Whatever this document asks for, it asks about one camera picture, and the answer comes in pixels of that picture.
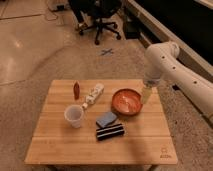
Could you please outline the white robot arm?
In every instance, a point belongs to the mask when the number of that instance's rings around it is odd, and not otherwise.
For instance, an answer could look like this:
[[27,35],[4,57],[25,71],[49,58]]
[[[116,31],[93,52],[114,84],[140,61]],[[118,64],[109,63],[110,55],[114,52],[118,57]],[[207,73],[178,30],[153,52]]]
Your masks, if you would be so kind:
[[173,41],[148,46],[144,57],[144,85],[155,87],[163,75],[168,76],[213,124],[213,83],[181,64],[180,48]]

